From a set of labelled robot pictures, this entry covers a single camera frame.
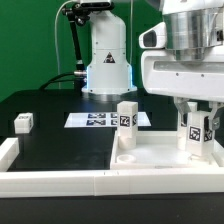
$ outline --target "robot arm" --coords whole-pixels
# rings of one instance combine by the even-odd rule
[[[186,99],[210,101],[209,127],[216,130],[224,105],[220,85],[224,83],[224,1],[172,0],[172,5],[168,0],[147,1],[162,11],[164,22],[139,38],[142,48],[151,49],[142,55],[144,87],[149,93],[181,98],[175,100],[181,104]]]

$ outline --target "black tabletop surface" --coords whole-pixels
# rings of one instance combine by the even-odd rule
[[[176,130],[171,97],[139,91],[131,100],[152,123],[140,130]],[[116,112],[117,103],[82,99],[72,90],[14,93],[0,103],[0,143],[15,136],[20,143],[9,172],[109,169],[116,128],[65,129],[64,124],[69,113]],[[207,103],[200,102],[199,109],[207,110]],[[14,119],[24,112],[34,114],[34,127],[30,134],[16,135]],[[222,136],[223,125],[217,132],[221,144]],[[223,211],[223,193],[0,199],[1,223],[219,224]]]

